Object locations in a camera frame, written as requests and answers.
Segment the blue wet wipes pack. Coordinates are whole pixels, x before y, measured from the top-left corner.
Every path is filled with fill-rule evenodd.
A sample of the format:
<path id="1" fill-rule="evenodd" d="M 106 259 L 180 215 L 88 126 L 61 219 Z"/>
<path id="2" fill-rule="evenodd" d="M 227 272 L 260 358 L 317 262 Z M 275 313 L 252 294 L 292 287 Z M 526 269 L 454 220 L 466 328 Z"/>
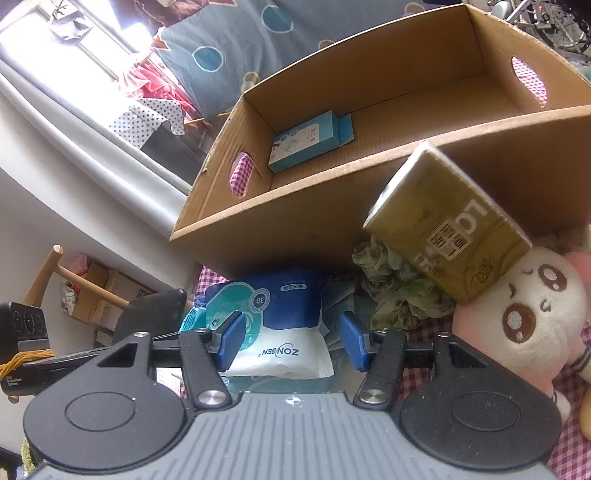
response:
<path id="1" fill-rule="evenodd" d="M 245 337 L 228 376 L 297 380 L 334 375 L 322 334 L 324 274 L 290 267 L 208 287 L 180 329 L 221 326 L 235 311 L 245 315 Z"/>

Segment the pink white plush toy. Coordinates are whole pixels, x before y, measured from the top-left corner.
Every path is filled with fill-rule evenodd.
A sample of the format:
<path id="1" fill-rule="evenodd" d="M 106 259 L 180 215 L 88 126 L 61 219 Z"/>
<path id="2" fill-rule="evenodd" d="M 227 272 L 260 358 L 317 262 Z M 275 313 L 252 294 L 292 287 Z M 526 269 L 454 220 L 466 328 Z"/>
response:
<path id="1" fill-rule="evenodd" d="M 567 420 L 571 405 L 553 386 L 566 366 L 590 380 L 590 255 L 531 249 L 510 271 L 456 307 L 453 334 L 546 394 Z"/>

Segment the magenta checkered tablecloth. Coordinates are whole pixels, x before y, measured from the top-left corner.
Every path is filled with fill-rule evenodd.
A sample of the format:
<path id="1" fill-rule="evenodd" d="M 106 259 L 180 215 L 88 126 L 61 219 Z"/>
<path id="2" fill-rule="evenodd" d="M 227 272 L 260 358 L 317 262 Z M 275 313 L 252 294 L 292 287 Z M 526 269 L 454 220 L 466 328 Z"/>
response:
<path id="1" fill-rule="evenodd" d="M 201 267 L 200 271 L 189 283 L 187 298 L 195 305 L 200 303 L 207 287 L 218 283 L 225 283 L 221 275 L 216 274 L 207 267 Z M 425 324 L 423 330 L 416 331 L 419 339 L 428 339 L 437 331 L 448 326 L 450 321 L 440 319 Z M 427 372 L 420 369 L 411 370 L 411 373 L 404 374 L 403 392 L 411 393 L 416 387 L 427 380 Z M 573 372 L 568 366 L 565 367 L 554 380 L 554 386 L 559 393 L 562 393 L 571 405 L 571 414 L 564 423 L 561 437 L 555 447 L 548 466 L 559 477 L 559 479 L 590 479 L 590 440 L 580 430 L 579 413 L 581 402 L 587 390 L 586 382 Z"/>

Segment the green crumpled cloth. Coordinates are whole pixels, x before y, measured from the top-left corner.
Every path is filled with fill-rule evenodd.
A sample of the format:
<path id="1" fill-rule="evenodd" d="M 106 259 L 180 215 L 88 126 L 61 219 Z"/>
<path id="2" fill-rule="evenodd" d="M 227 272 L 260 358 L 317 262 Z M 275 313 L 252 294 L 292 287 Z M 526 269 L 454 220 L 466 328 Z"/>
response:
<path id="1" fill-rule="evenodd" d="M 365 275 L 363 290 L 376 303 L 373 330 L 412 331 L 455 310 L 456 302 L 433 280 L 374 236 L 353 250 L 352 260 Z"/>

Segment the gold tissue pack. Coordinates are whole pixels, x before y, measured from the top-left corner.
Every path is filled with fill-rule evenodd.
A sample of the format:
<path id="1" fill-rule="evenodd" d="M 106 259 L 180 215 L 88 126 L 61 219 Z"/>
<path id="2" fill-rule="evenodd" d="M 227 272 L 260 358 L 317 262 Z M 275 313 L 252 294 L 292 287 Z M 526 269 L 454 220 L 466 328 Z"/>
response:
<path id="1" fill-rule="evenodd" d="M 363 228 L 466 304 L 532 248 L 523 229 L 441 150 L 422 142 Z"/>

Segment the brown cardboard box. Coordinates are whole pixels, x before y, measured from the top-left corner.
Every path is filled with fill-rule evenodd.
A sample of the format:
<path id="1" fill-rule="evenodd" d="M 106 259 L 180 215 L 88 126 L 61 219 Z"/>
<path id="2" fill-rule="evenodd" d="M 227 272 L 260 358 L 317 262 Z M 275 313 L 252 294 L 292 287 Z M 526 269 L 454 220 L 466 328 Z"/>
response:
<path id="1" fill-rule="evenodd" d="M 454 160 L 536 237 L 590 220 L 590 84 L 563 57 L 481 10 L 470 73 L 355 111 L 274 118 L 259 83 L 235 104 L 171 234 L 173 244 L 228 278 L 280 264 L 351 265 L 363 222 L 418 144 Z M 351 114 L 355 140 L 280 173 L 274 137 L 315 116 Z"/>

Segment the blue mask carton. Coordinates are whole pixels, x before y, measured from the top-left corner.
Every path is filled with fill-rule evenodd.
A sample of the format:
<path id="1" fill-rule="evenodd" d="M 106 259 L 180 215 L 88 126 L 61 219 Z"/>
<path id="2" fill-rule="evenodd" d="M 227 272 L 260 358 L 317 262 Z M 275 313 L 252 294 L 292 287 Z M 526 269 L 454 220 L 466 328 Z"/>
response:
<path id="1" fill-rule="evenodd" d="M 273 173 L 286 171 L 353 140 L 352 115 L 338 117 L 327 111 L 274 137 L 270 148 L 270 170 Z"/>

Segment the polka dot cloth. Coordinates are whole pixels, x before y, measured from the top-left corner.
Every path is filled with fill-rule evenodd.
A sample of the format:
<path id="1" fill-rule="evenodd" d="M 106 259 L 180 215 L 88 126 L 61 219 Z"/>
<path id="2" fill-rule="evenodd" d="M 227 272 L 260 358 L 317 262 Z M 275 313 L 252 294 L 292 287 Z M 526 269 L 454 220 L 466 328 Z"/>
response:
<path id="1" fill-rule="evenodd" d="M 171 134 L 183 136 L 184 111 L 177 100 L 139 98 L 128 104 L 108 126 L 111 133 L 138 149 L 149 140 L 160 126 Z"/>

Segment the red cloth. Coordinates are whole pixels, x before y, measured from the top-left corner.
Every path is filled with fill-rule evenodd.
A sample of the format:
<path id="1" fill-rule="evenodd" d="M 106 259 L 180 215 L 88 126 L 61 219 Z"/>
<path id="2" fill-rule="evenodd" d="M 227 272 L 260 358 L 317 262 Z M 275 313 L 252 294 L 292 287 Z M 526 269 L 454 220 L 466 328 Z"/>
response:
<path id="1" fill-rule="evenodd" d="M 120 77 L 118 85 L 119 90 L 128 97 L 175 100 L 190 118 L 198 117 L 197 108 L 184 91 L 149 63 L 135 65 Z"/>

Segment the blue patterned quilt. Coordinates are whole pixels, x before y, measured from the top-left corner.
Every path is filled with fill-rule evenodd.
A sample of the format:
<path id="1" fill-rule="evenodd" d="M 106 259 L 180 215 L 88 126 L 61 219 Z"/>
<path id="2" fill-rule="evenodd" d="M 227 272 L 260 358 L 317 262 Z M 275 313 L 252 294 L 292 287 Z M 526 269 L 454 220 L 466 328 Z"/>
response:
<path id="1" fill-rule="evenodd" d="M 263 84 L 256 105 L 271 117 L 334 107 L 355 111 L 465 77 L 476 60 L 460 2 L 199 1 L 153 45 L 200 117 L 231 111 Z"/>

